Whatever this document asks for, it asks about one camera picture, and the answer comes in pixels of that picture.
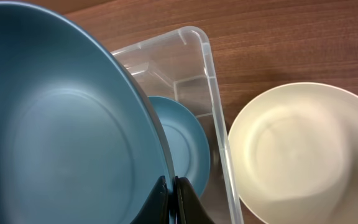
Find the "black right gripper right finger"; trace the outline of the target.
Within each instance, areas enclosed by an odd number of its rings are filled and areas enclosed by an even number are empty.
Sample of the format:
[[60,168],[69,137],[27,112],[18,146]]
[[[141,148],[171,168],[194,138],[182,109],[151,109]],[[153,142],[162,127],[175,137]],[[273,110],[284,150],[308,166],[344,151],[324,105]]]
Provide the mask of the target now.
[[214,224],[206,213],[194,188],[186,177],[175,177],[177,223]]

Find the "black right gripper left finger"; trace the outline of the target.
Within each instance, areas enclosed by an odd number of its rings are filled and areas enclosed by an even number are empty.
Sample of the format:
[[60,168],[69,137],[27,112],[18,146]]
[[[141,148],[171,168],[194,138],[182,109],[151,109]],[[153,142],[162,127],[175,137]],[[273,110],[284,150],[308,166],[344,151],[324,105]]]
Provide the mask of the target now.
[[160,176],[131,224],[169,224],[168,201],[166,180],[164,176]]

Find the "large dark blue bowl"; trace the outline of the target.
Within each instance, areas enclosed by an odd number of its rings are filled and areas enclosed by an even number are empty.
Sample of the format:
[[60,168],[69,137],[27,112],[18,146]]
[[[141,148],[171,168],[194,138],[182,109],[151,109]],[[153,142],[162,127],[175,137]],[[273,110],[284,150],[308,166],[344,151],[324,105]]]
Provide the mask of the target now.
[[0,223],[130,223],[161,177],[171,190],[134,77],[66,17],[0,1]]

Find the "large cream bowl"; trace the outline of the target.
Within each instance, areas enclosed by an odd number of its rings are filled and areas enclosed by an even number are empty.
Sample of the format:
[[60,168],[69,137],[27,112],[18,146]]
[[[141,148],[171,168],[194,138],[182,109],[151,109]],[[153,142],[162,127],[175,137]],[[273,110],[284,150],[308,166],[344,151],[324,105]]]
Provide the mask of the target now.
[[358,223],[358,96],[291,83],[251,100],[229,144],[237,192],[264,223]]

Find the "clear plastic storage bin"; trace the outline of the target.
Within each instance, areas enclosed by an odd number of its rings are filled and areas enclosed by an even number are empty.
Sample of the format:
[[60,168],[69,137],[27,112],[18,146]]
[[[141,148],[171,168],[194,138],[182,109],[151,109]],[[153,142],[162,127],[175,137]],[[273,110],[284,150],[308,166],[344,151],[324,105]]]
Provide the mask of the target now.
[[208,36],[182,27],[112,52],[148,96],[163,96],[188,108],[209,143],[211,168],[199,200],[215,223],[242,223],[226,124]]

